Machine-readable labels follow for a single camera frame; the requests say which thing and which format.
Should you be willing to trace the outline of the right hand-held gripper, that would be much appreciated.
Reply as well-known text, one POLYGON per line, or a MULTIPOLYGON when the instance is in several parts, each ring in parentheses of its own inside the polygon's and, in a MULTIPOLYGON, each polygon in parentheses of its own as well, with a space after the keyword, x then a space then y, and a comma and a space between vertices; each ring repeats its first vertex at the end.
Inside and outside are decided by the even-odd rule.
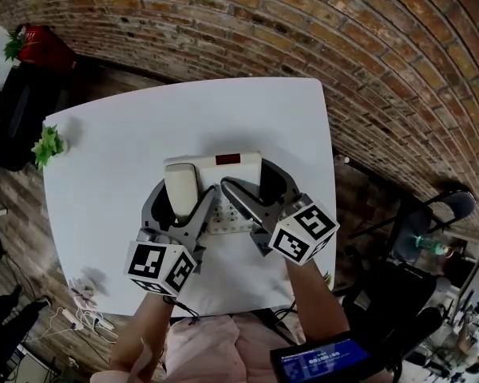
POLYGON ((225 177, 221 190, 236 210, 255 225, 251 238, 265 256, 274 251, 302 266, 327 244, 339 224, 318 200, 301 193, 293 177, 270 160, 262 160, 259 194, 250 184, 225 177))

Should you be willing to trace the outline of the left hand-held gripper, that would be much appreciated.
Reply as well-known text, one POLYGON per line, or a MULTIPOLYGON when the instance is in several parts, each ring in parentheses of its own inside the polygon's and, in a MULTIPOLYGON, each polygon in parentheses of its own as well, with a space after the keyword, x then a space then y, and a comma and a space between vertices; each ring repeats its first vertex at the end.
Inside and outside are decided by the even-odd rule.
MULTIPOLYGON (((215 208, 216 194, 215 185, 204 191, 187 220, 175 226, 178 235, 200 236, 215 208)), ((177 296, 191 275, 200 272, 204 247, 198 245, 189 251, 175 239, 155 232, 168 231, 174 223, 175 214, 162 180, 144 202, 141 210, 144 228, 139 230, 137 239, 129 243, 125 260, 125 276, 149 293, 177 296)))

